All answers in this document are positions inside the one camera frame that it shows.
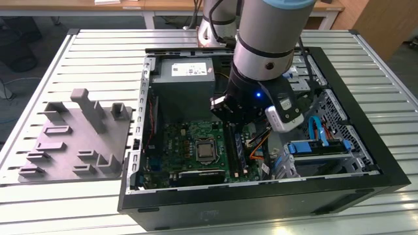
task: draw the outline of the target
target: wooden desk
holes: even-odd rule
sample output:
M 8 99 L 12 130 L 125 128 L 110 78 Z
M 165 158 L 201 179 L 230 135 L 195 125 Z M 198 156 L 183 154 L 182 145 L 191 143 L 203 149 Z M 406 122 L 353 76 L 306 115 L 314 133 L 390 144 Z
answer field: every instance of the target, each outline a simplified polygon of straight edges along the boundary
M 146 0 L 145 19 L 147 29 L 155 29 L 154 16 L 190 16 L 194 8 L 193 0 Z M 345 6 L 338 0 L 334 0 L 332 4 L 317 1 L 310 16 L 322 18 L 320 29 L 332 29 L 338 13 L 344 10 Z
M 146 0 L 146 11 L 194 11 L 195 5 L 193 0 Z M 344 11 L 345 6 L 338 0 L 332 4 L 320 0 L 316 3 L 314 11 Z
M 146 0 L 95 5 L 94 0 L 0 0 L 0 16 L 142 16 Z
M 333 4 L 317 2 L 312 17 L 322 18 L 320 29 L 332 28 L 344 10 L 338 0 Z M 147 29 L 155 29 L 154 16 L 191 16 L 193 11 L 193 0 L 123 0 L 122 4 L 98 6 L 94 0 L 0 0 L 0 16 L 143 16 Z

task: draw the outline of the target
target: white cable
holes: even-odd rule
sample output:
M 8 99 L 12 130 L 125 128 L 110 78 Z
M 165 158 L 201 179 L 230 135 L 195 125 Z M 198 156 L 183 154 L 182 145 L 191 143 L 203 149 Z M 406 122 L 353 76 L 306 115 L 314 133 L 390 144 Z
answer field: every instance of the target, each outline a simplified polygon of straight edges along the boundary
M 12 83 L 12 82 L 16 82 L 16 81 L 20 81 L 20 80 L 27 80 L 27 79 L 38 79 L 38 80 L 42 80 L 40 77 L 23 77 L 23 78 L 18 78 L 18 79 L 15 79 L 15 80 L 12 80 L 12 81 L 6 82 L 3 85 L 7 85 L 7 84 L 10 84 L 10 83 Z

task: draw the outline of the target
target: blue cable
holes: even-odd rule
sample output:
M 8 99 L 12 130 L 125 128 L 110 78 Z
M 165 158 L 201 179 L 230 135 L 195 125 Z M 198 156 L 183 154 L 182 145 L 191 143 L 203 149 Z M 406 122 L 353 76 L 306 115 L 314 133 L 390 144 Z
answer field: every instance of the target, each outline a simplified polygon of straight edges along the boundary
M 326 130 L 325 130 L 324 127 L 322 127 L 321 120 L 320 120 L 320 117 L 318 117 L 318 116 L 312 116 L 312 117 L 309 118 L 309 126 L 308 126 L 308 129 L 309 129 L 309 137 L 310 137 L 312 140 L 316 139 L 314 122 L 316 122 L 316 124 L 317 124 L 318 139 L 322 140 L 325 146 L 329 146 L 329 141 L 328 141 L 328 136 L 326 136 Z
M 12 119 L 12 120 L 7 120 L 7 121 L 0 121 L 0 124 L 6 124 L 6 123 L 10 123 L 10 122 L 14 122 L 14 121 L 16 121 L 19 118 L 15 118 L 15 119 Z

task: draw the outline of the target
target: desk leg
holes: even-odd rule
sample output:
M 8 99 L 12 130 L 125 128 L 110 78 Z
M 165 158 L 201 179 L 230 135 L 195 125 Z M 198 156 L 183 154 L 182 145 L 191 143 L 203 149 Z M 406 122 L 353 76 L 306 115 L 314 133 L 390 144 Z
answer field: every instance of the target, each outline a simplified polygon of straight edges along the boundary
M 8 88 L 0 83 L 0 98 L 10 99 L 14 93 L 8 90 Z
M 155 12 L 154 11 L 145 11 L 143 15 L 145 15 L 145 21 L 146 21 L 147 29 L 155 29 L 155 25 L 154 25 Z
M 320 30 L 330 30 L 338 16 L 338 11 L 329 11 L 325 19 L 321 22 Z

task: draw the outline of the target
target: wire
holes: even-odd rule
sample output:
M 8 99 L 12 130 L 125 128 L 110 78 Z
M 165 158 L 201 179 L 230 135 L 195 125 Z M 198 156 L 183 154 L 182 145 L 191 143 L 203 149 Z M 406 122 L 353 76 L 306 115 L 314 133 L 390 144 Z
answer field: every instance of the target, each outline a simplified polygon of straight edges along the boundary
M 253 152 L 251 152 L 251 154 L 250 154 L 250 159 L 257 158 L 257 157 L 254 157 L 254 154 L 255 154 L 257 150 L 261 148 L 261 146 L 262 146 L 262 144 L 265 143 L 265 141 L 268 140 L 269 136 L 270 136 L 270 132 L 269 132 L 269 134 L 265 136 L 265 138 L 262 139 L 262 141 L 260 142 L 260 144 L 255 146 L 255 149 L 253 150 Z
M 328 127 L 325 126 L 325 124 L 322 124 L 322 127 L 324 127 L 325 130 L 326 130 L 328 138 L 333 140 L 333 139 L 334 139 L 333 134 L 332 134 L 332 132 L 329 131 L 329 129 L 328 129 Z
M 214 15 L 214 11 L 217 9 L 217 7 L 221 5 L 221 3 L 223 2 L 223 0 L 218 0 L 218 2 L 215 3 L 214 7 L 211 8 L 211 10 L 209 11 L 209 24 L 210 24 L 210 29 L 211 29 L 211 32 L 214 34 L 214 37 L 217 39 L 217 41 L 219 42 L 221 41 L 221 37 L 217 33 L 217 30 L 215 30 L 215 26 L 214 26 L 214 22 L 213 22 L 213 15 Z
M 229 77 L 225 73 L 217 72 L 215 74 L 219 74 L 219 75 L 222 75 L 223 77 L 226 77 L 226 78 L 230 79 L 230 77 Z
M 11 95 L 11 98 L 7 97 L 7 92 L 6 92 L 6 83 L 3 82 L 3 79 L 0 78 L 0 83 L 3 84 L 3 92 L 4 92 L 4 97 L 7 101 L 12 101 L 15 99 L 14 93 Z
M 151 134 L 150 134 L 150 138 L 149 138 L 147 145 L 146 145 L 146 148 L 145 148 L 145 152 L 146 152 L 146 149 L 149 148 L 150 140 L 151 140 L 151 138 L 154 136 L 154 117 L 153 117 L 153 103 L 151 103 L 151 100 L 149 100 L 149 104 L 150 104 Z
M 300 47 L 301 47 L 301 50 L 302 50 L 302 57 L 304 57 L 305 64 L 306 64 L 309 80 L 310 80 L 310 82 L 314 82 L 313 68 L 312 68 L 312 64 L 309 63 L 306 49 L 305 49 L 304 42 L 302 42 L 302 37 L 300 37 Z M 312 100 L 314 99 L 314 89 L 312 89 L 309 97 L 310 97 Z
M 18 78 L 18 79 L 15 79 L 15 80 L 12 80 L 12 81 L 8 81 L 8 82 L 3 83 L 3 85 L 11 84 L 11 83 L 18 82 L 18 81 L 22 81 L 22 80 L 28 80 L 28 79 L 38 79 L 38 80 L 42 80 L 40 77 L 23 77 L 23 78 Z
M 201 9 L 201 6 L 202 6 L 202 1 L 203 0 L 194 0 L 195 2 L 195 10 L 194 10 L 194 14 L 193 14 L 193 18 L 191 18 L 191 22 L 190 22 L 190 25 L 189 25 L 189 28 L 190 29 L 194 24 L 198 22 L 198 12 L 199 12 L 199 9 Z
M 266 131 L 262 132 L 261 134 L 258 134 L 257 137 L 254 137 L 254 138 L 249 141 L 249 144 L 253 144 L 254 141 L 257 141 L 260 138 L 262 138 L 262 137 L 270 132 L 270 130 L 272 130 L 272 127 L 269 126 L 268 129 L 266 129 Z
M 0 121 L 0 124 L 7 124 L 7 123 L 10 123 L 10 122 L 14 122 L 14 121 L 16 121 L 19 118 L 15 118 L 15 119 L 12 119 L 12 120 L 7 120 L 7 121 Z

